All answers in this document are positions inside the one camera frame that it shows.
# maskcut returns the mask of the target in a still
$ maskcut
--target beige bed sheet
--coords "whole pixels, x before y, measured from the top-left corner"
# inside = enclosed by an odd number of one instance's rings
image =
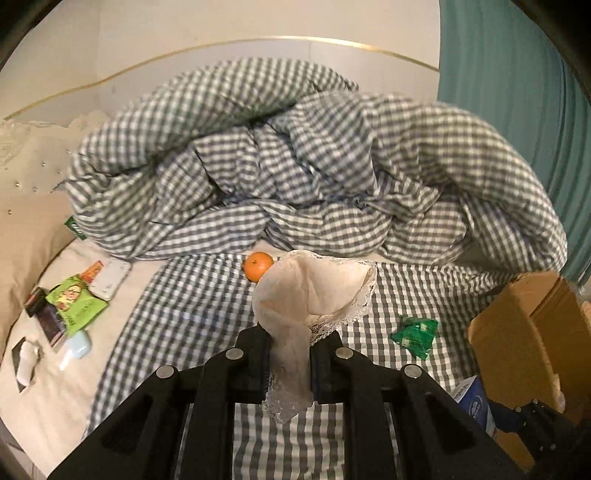
[[[84,271],[106,254],[91,240],[75,240],[48,267],[40,285],[52,288]],[[92,351],[59,364],[66,349],[52,351],[37,321],[22,313],[8,339],[0,365],[0,417],[37,468],[48,475],[80,442],[100,375],[132,309],[162,261],[136,262],[109,307],[87,328]],[[12,347],[26,337],[38,341],[43,358],[34,383],[18,392],[12,365]]]

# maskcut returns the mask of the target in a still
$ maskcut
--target green wrapper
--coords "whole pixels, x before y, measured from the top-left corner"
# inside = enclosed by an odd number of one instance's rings
[[[51,290],[46,300],[55,305],[66,323],[66,334],[74,335],[83,329],[108,305],[96,298],[77,275],[65,279]]]
[[[404,327],[390,335],[397,344],[425,360],[437,333],[437,320],[402,316]]]

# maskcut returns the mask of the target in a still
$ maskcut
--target teal curtain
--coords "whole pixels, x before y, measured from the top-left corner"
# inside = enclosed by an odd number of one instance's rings
[[[591,107],[552,42],[510,0],[440,0],[438,99],[492,124],[531,164],[591,274]]]

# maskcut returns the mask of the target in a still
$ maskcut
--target pillow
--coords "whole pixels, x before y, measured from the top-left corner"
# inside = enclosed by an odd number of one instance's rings
[[[63,192],[0,200],[0,358],[8,332],[51,260],[72,240]]]

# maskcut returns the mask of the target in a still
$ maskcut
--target open cardboard box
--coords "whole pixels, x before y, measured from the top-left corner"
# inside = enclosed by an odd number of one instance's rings
[[[509,408],[537,398],[578,423],[591,398],[591,306],[579,306],[556,272],[528,273],[508,284],[472,320],[474,349],[486,395]],[[515,433],[499,445],[522,468],[533,458]]]

